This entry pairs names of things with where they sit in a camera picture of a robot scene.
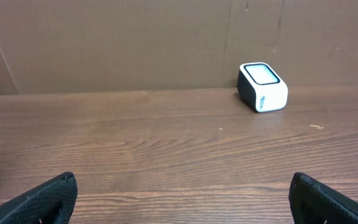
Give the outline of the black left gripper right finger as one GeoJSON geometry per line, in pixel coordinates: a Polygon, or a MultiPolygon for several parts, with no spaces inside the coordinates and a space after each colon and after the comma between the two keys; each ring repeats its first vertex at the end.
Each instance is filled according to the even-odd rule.
{"type": "Polygon", "coordinates": [[[288,199],[295,224],[358,224],[358,202],[302,172],[294,174],[288,199]]]}

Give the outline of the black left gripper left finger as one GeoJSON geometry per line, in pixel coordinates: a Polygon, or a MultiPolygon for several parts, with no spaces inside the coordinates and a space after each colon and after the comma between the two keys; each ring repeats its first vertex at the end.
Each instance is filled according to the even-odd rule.
{"type": "Polygon", "coordinates": [[[78,187],[72,172],[64,172],[0,205],[0,224],[68,224],[78,187]]]}

